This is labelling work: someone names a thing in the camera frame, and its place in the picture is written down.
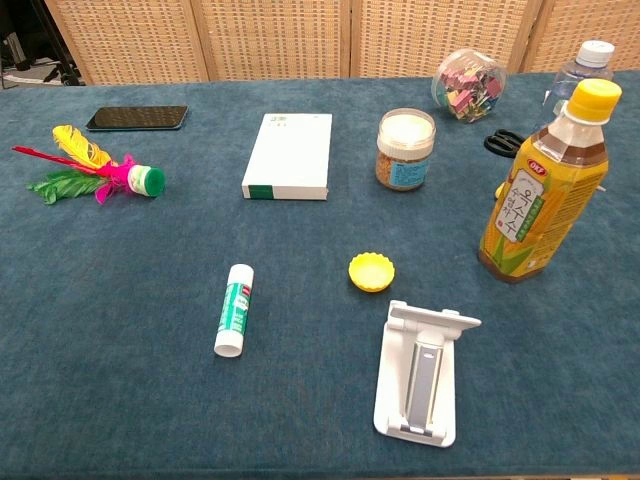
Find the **black-handled scissors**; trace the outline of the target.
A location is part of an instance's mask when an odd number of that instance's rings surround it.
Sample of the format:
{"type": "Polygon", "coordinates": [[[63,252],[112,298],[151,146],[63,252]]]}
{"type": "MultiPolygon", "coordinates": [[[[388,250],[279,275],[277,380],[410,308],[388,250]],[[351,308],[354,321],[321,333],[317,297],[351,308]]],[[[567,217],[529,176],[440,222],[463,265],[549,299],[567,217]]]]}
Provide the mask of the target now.
{"type": "Polygon", "coordinates": [[[498,129],[484,139],[484,147],[494,154],[513,159],[524,141],[519,134],[498,129]]]}

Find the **colourful feather shuttlecock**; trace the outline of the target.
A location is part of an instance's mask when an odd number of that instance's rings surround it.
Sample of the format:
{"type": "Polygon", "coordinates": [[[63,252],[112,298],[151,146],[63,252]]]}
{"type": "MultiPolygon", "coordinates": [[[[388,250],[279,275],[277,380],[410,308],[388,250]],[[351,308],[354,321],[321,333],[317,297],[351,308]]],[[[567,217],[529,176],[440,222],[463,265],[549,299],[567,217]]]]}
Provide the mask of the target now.
{"type": "Polygon", "coordinates": [[[72,125],[54,127],[52,136],[58,148],[65,153],[63,157],[26,146],[12,148],[18,153],[64,167],[48,174],[44,180],[27,186],[28,190],[38,194],[47,205],[53,205],[61,199],[89,194],[103,204],[120,191],[155,198],[165,190],[166,180],[161,169],[139,164],[130,154],[117,162],[72,125]]]}

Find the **yellow bottle cap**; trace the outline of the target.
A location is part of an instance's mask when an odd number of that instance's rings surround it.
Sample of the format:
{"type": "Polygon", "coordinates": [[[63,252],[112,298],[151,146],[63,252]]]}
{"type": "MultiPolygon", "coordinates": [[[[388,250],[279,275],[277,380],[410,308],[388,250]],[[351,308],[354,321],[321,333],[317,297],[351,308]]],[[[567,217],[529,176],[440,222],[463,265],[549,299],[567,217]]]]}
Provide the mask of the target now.
{"type": "Polygon", "coordinates": [[[392,261],[381,253],[364,252],[351,259],[348,275],[358,289],[367,293],[377,293],[392,283],[395,267],[392,261]]]}

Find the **white green glue stick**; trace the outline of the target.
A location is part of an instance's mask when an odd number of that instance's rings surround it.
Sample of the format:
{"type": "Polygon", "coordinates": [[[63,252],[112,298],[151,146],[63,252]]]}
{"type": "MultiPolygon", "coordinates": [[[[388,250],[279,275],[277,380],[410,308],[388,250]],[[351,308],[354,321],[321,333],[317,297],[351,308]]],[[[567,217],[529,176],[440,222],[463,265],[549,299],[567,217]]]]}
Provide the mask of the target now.
{"type": "Polygon", "coordinates": [[[214,353],[220,357],[234,358],[242,353],[253,280],[251,266],[231,266],[214,343],[214,353]]]}

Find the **wicker folding screen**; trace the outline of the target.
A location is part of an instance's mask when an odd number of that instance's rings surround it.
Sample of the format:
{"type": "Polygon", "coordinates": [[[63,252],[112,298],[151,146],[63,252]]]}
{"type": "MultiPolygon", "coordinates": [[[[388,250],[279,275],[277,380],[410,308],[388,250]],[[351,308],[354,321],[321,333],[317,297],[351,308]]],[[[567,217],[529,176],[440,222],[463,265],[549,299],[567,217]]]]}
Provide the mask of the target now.
{"type": "Polygon", "coordinates": [[[586,40],[640,69],[640,0],[44,0],[88,84],[429,77],[477,50],[553,72],[586,40]]]}

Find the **black tripod stand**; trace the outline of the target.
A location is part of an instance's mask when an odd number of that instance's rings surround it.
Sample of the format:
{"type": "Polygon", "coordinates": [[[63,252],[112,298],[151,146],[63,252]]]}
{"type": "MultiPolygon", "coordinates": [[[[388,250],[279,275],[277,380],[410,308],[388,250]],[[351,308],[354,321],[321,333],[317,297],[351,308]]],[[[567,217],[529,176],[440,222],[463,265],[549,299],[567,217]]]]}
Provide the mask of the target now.
{"type": "Polygon", "coordinates": [[[45,1],[30,0],[30,2],[47,35],[56,61],[55,69],[45,78],[45,82],[51,81],[53,79],[53,74],[57,72],[60,76],[60,81],[64,86],[84,86],[84,82],[81,80],[80,71],[73,60],[45,1]]]}

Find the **white plastic bracket holder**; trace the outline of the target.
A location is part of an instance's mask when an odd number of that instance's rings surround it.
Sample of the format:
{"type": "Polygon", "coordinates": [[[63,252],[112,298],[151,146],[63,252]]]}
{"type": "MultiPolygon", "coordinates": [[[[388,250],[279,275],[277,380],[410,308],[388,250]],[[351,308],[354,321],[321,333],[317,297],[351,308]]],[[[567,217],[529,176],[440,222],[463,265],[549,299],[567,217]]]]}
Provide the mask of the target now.
{"type": "Polygon", "coordinates": [[[480,325],[455,310],[390,302],[374,404],[379,433],[439,448],[454,443],[454,344],[463,331],[480,325]]]}

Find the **clear water bottle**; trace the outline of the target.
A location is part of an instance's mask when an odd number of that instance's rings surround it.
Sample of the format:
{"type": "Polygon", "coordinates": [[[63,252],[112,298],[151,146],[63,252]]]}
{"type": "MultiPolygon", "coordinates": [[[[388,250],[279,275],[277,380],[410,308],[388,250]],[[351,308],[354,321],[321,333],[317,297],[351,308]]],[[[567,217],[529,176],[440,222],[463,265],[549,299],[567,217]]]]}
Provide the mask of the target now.
{"type": "Polygon", "coordinates": [[[609,63],[615,46],[602,40],[583,42],[576,57],[563,65],[556,74],[545,98],[544,108],[549,118],[560,114],[578,83],[589,78],[612,80],[614,72],[609,63]]]}

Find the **clear jar of binder clips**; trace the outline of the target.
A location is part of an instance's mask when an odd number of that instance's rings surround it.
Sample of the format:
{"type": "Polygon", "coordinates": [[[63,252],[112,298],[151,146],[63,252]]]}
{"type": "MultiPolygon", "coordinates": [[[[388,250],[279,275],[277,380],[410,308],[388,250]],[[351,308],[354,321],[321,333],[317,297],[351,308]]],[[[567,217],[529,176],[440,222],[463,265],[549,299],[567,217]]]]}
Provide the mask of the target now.
{"type": "Polygon", "coordinates": [[[501,98],[507,71],[471,48],[459,49],[438,67],[431,84],[435,103],[457,120],[473,123],[487,116],[501,98]]]}

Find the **yellow corn tea bottle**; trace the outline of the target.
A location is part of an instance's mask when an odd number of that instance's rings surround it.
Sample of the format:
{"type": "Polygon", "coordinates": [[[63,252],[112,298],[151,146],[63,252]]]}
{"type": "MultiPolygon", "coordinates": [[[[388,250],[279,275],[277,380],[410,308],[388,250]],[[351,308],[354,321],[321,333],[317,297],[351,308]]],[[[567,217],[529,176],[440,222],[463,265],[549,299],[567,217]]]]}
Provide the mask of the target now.
{"type": "Polygon", "coordinates": [[[582,80],[559,115],[523,142],[479,246],[498,279],[520,282],[550,263],[607,175],[603,126],[621,95],[610,80],[582,80]]]}

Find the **white-lidded plastic jar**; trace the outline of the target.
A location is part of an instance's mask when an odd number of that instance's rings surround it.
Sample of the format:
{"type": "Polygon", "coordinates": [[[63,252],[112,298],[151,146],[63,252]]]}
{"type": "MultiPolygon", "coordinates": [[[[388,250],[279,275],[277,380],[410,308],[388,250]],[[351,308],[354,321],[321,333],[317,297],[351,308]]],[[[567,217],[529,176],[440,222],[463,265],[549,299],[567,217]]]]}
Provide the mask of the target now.
{"type": "Polygon", "coordinates": [[[397,108],[385,113],[376,139],[377,180],[396,191],[421,187],[429,168],[435,134],[435,121],[426,112],[397,108]]]}

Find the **black smartphone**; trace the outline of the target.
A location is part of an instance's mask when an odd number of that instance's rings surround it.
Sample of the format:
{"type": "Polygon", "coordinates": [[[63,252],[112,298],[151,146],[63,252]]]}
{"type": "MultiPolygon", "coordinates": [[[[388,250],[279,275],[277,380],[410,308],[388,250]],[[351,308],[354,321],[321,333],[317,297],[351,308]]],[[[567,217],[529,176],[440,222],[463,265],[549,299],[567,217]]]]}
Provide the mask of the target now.
{"type": "Polygon", "coordinates": [[[179,129],[188,113],[186,105],[105,106],[87,122],[90,131],[146,131],[179,129]]]}

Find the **white rectangular box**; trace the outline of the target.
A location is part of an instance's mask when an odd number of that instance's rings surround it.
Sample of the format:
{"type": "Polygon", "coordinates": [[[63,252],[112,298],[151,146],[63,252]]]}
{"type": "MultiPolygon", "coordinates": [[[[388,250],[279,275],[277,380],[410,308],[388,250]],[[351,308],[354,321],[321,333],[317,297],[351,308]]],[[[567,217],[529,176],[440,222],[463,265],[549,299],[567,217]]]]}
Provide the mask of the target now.
{"type": "Polygon", "coordinates": [[[266,113],[242,180],[243,197],[325,201],[331,129],[327,113],[266,113]]]}

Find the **blue tablecloth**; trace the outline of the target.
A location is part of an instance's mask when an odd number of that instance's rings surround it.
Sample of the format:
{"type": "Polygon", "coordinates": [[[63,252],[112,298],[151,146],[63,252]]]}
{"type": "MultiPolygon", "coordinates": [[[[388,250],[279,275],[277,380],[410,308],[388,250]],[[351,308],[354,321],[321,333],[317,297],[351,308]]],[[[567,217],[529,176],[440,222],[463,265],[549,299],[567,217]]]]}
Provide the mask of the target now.
{"type": "Polygon", "coordinates": [[[463,124],[426,78],[0,90],[0,479],[252,479],[640,474],[640,71],[619,72],[610,169],[557,255],[518,284],[477,258],[510,163],[551,79],[514,75],[463,124]],[[186,105],[176,130],[90,131],[105,106],[186,105]],[[376,178],[382,116],[426,112],[423,185],[376,178]],[[242,180],[266,113],[332,116],[328,197],[252,200],[242,180]],[[161,169],[155,198],[47,205],[72,125],[117,162],[161,169]],[[351,259],[381,253],[367,293],[351,259]],[[232,265],[254,270],[240,356],[214,353],[232,265]],[[479,318],[455,344],[457,437],[379,434],[391,300],[479,318]]]}

